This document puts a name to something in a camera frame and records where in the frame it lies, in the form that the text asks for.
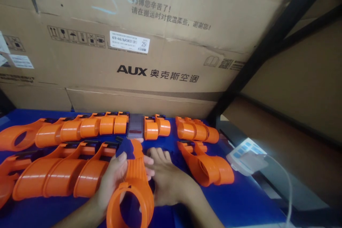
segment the blue table surface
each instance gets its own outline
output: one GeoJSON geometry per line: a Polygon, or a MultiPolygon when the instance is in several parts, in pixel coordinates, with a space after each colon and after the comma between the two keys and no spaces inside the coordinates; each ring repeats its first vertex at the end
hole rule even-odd
{"type": "MultiPolygon", "coordinates": [[[[13,125],[25,125],[39,118],[60,118],[76,116],[75,112],[55,112],[43,110],[16,109],[0,118],[0,131],[13,125]]],[[[177,129],[175,119],[171,122],[171,134],[159,137],[156,141],[143,142],[146,151],[151,147],[168,150],[173,163],[191,175],[177,147],[177,129]]],[[[101,141],[115,141],[115,135],[97,137],[101,141]]],[[[225,158],[224,143],[207,144],[208,155],[225,158]]],[[[51,152],[55,147],[44,149],[51,152]]],[[[26,151],[36,150],[32,146],[26,151]]],[[[14,152],[0,151],[0,163],[14,152]]],[[[285,216],[278,206],[266,195],[252,177],[235,172],[235,181],[230,185],[210,185],[202,187],[204,195],[225,227],[239,227],[285,222],[285,216]]],[[[12,199],[0,211],[1,227],[51,227],[75,209],[84,204],[87,198],[50,197],[31,198],[15,202],[12,199]]],[[[184,206],[156,207],[149,227],[189,227],[190,217],[184,206]]]]}

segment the white wire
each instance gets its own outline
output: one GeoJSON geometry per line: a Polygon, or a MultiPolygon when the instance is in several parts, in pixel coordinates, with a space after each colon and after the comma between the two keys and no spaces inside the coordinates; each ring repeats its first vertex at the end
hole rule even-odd
{"type": "Polygon", "coordinates": [[[270,155],[267,155],[267,156],[270,157],[271,159],[273,159],[273,161],[276,162],[282,168],[282,170],[285,172],[285,174],[287,176],[287,180],[289,181],[289,191],[290,191],[290,193],[289,193],[289,211],[287,212],[286,223],[285,223],[285,228],[288,228],[290,220],[291,220],[291,214],[292,214],[292,183],[290,180],[290,176],[289,176],[288,172],[285,170],[285,168],[283,168],[283,166],[278,161],[276,161],[270,155]]]}

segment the orange tape dispenser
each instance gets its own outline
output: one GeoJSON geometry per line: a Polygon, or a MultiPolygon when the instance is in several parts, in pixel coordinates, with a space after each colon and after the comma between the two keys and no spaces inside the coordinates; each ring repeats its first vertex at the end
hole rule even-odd
{"type": "Polygon", "coordinates": [[[61,129],[66,119],[60,118],[53,124],[41,127],[36,134],[36,146],[44,148],[60,144],[62,142],[61,129]]]}
{"type": "Polygon", "coordinates": [[[81,124],[84,115],[77,115],[75,118],[66,118],[61,129],[61,141],[79,141],[81,137],[81,124]]]}
{"type": "Polygon", "coordinates": [[[107,209],[108,228],[126,228],[120,212],[120,195],[123,192],[131,192],[138,199],[141,207],[141,228],[147,228],[151,222],[154,211],[154,200],[151,188],[147,181],[144,154],[141,143],[138,140],[131,140],[135,159],[128,159],[128,169],[125,181],[120,183],[110,198],[107,209]]]}
{"type": "Polygon", "coordinates": [[[82,138],[96,137],[99,135],[100,122],[105,114],[93,113],[92,115],[83,115],[84,119],[81,123],[80,135],[82,138]]]}
{"type": "Polygon", "coordinates": [[[196,181],[208,187],[215,185],[231,184],[234,182],[234,173],[229,163],[219,156],[208,156],[207,147],[199,141],[177,142],[192,175],[196,181]]]}
{"type": "Polygon", "coordinates": [[[74,197],[92,197],[100,186],[103,174],[109,162],[100,160],[101,156],[113,157],[120,143],[104,142],[98,152],[87,161],[74,188],[74,197]]]}
{"type": "Polygon", "coordinates": [[[49,172],[44,187],[43,196],[70,196],[80,172],[87,160],[79,159],[80,155],[95,155],[95,145],[99,141],[83,141],[67,144],[66,147],[74,148],[69,156],[59,161],[49,172]]]}
{"type": "Polygon", "coordinates": [[[49,124],[46,121],[47,119],[39,119],[31,124],[16,125],[4,129],[0,132],[0,151],[22,151],[29,148],[35,143],[38,130],[42,126],[49,124]],[[19,140],[24,133],[25,137],[16,145],[17,140],[19,140]]]}
{"type": "Polygon", "coordinates": [[[40,158],[42,155],[41,150],[24,152],[10,156],[2,162],[0,165],[0,208],[11,197],[15,180],[19,178],[18,173],[9,174],[27,168],[33,160],[40,158]]]}
{"type": "MultiPolygon", "coordinates": [[[[55,166],[58,165],[58,163],[61,162],[63,159],[74,157],[74,155],[72,154],[76,152],[76,149],[72,148],[72,146],[72,144],[61,143],[52,153],[45,157],[39,158],[32,164],[30,164],[20,175],[17,183],[14,186],[12,194],[13,199],[16,201],[20,201],[26,198],[43,196],[43,188],[45,187],[45,182],[51,175],[52,171],[55,170],[55,166]]],[[[74,166],[75,165],[67,167],[68,172],[72,171],[74,166]]],[[[82,167],[83,165],[79,167],[77,176],[82,167]]],[[[67,181],[68,177],[63,174],[60,179],[64,179],[65,181],[67,181]]],[[[65,188],[65,184],[63,182],[61,182],[58,187],[59,186],[65,188]]]]}
{"type": "Polygon", "coordinates": [[[197,140],[206,143],[217,143],[219,133],[215,128],[206,126],[202,121],[186,117],[176,117],[177,134],[182,140],[197,140]]]}
{"type": "Polygon", "coordinates": [[[113,134],[114,122],[118,114],[118,112],[106,112],[100,122],[100,135],[113,134]]]}
{"type": "Polygon", "coordinates": [[[114,134],[125,134],[128,120],[129,112],[118,112],[114,121],[114,134]]]}
{"type": "Polygon", "coordinates": [[[220,139],[220,135],[215,128],[212,128],[212,127],[205,125],[199,119],[194,119],[194,121],[195,121],[195,124],[202,125],[207,132],[207,137],[203,140],[204,142],[213,143],[213,144],[218,142],[218,140],[220,139]]]}
{"type": "Polygon", "coordinates": [[[158,136],[170,135],[171,124],[165,119],[165,115],[155,114],[154,116],[145,116],[144,119],[145,140],[156,140],[158,136]]]}

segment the hand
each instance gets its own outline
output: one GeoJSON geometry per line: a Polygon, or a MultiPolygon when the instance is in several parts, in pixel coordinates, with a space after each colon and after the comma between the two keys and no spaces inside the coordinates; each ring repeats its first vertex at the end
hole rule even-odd
{"type": "Polygon", "coordinates": [[[198,193],[202,193],[199,185],[190,176],[172,164],[168,151],[150,148],[147,154],[154,160],[154,164],[147,166],[155,171],[155,206],[187,204],[198,193]]]}
{"type": "MultiPolygon", "coordinates": [[[[150,157],[144,156],[144,163],[147,165],[153,165],[153,159],[150,157]]],[[[97,204],[105,211],[108,207],[109,200],[114,193],[115,189],[119,186],[119,184],[123,181],[125,178],[126,172],[127,172],[128,162],[127,162],[127,154],[123,152],[120,156],[117,158],[115,156],[112,157],[112,159],[109,162],[108,168],[106,172],[104,173],[100,188],[94,195],[97,204]]],[[[146,174],[147,179],[151,180],[151,177],[154,176],[155,172],[154,170],[151,170],[146,167],[146,174]]],[[[120,202],[124,198],[124,193],[121,194],[120,202]]]]}

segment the white device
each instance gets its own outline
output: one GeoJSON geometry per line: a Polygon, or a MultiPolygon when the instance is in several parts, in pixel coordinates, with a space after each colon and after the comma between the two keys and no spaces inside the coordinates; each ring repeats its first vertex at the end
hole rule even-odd
{"type": "Polygon", "coordinates": [[[250,176],[254,172],[268,166],[264,160],[267,153],[261,149],[251,138],[244,140],[226,158],[232,169],[239,171],[245,176],[250,176]]]}

